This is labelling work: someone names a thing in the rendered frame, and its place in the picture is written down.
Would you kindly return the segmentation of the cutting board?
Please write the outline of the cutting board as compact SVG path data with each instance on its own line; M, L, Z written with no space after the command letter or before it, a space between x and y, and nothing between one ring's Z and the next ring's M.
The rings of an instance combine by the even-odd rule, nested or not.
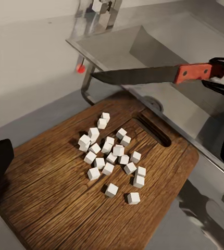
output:
M94 144L103 148L114 139L113 153L123 128L131 140L124 155L141 154L144 186L133 186L135 172L113 163L110 176L90 180L89 153L79 150L79 139L97 128L102 113L109 113L105 129ZM166 147L132 118L138 119ZM16 147L14 159L0 180L0 212L29 250L144 250L172 202L199 160L198 151L127 90L97 104ZM96 158L107 159L101 150ZM114 198L105 194L118 187ZM140 202L129 205L127 196L138 193Z

